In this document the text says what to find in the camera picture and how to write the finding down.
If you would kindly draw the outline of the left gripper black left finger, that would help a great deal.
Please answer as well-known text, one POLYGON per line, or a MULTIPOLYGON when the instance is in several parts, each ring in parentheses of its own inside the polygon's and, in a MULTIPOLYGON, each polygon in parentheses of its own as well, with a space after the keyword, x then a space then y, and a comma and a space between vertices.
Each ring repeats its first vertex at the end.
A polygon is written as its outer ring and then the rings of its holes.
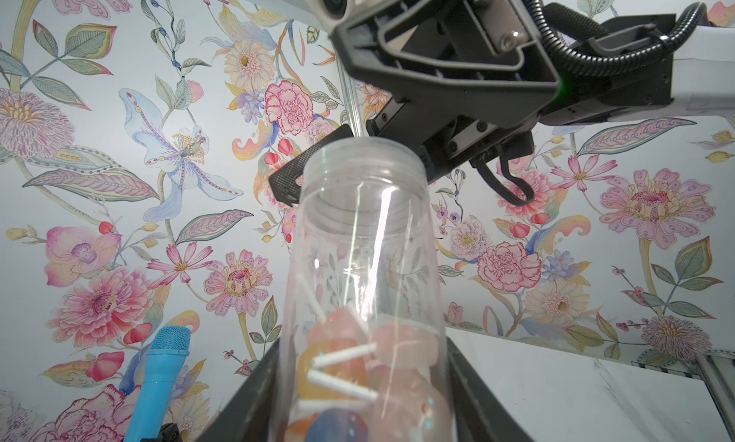
POLYGON ((198 442, 266 442, 277 394, 279 343, 266 352, 234 397, 198 442))

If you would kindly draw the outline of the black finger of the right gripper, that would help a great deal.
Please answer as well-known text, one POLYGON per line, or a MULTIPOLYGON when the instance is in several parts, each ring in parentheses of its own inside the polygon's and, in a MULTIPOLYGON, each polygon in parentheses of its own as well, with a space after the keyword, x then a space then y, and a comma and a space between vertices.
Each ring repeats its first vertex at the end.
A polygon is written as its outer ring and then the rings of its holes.
POLYGON ((352 78, 501 128, 536 119, 561 88, 522 0, 385 0, 332 42, 352 78))
POLYGON ((268 185, 272 190, 275 199, 289 207, 298 204, 301 196, 302 186, 298 183, 299 179, 304 176, 304 169, 307 162, 315 156, 322 148, 329 144, 352 138, 354 136, 352 129, 348 124, 343 124, 332 131, 327 137, 324 137, 306 149, 303 153, 296 156, 293 160, 276 170, 269 176, 268 185))

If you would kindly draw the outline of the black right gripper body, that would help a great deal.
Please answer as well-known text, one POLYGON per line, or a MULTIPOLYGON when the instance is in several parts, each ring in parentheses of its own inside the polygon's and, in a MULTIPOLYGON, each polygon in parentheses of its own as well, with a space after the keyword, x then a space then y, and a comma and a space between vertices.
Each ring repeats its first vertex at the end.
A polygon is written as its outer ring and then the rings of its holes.
POLYGON ((559 74, 557 97, 537 118, 511 128, 440 108, 392 99, 367 124, 369 134, 409 147, 436 180, 470 163, 489 183, 488 165, 507 165, 532 151, 532 130, 545 126, 602 124, 616 118, 660 118, 673 103, 675 15, 622 16, 604 23, 543 0, 522 0, 539 29, 542 46, 559 74))

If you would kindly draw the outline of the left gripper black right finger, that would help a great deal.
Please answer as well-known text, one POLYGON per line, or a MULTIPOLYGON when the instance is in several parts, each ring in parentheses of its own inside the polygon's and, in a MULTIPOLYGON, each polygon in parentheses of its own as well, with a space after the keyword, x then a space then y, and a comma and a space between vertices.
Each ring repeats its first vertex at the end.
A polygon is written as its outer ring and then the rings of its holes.
POLYGON ((447 351, 457 441, 532 442, 451 339, 447 351))

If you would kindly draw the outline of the small clear jar of candies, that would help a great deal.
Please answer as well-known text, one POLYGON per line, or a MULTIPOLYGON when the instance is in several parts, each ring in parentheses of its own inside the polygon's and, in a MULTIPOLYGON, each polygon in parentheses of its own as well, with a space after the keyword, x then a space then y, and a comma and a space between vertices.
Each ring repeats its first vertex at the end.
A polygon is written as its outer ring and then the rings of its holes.
POLYGON ((279 340, 272 441, 453 441, 426 172, 381 138, 304 168, 279 340))

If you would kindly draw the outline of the blue microphone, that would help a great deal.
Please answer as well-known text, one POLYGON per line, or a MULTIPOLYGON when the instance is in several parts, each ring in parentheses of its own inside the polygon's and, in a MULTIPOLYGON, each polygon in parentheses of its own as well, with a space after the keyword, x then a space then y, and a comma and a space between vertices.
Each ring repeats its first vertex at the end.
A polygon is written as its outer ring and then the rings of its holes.
POLYGON ((158 437, 173 388, 189 356, 191 331, 165 326, 155 336, 145 359, 145 376, 124 442, 158 437))

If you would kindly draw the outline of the aluminium frame post right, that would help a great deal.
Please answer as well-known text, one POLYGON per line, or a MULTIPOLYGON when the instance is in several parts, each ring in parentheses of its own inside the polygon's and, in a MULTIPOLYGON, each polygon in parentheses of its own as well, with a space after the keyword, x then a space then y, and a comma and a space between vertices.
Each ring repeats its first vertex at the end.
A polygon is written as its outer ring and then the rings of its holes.
POLYGON ((702 380, 721 415, 730 440, 735 436, 734 352, 713 350, 698 355, 696 364, 702 380))

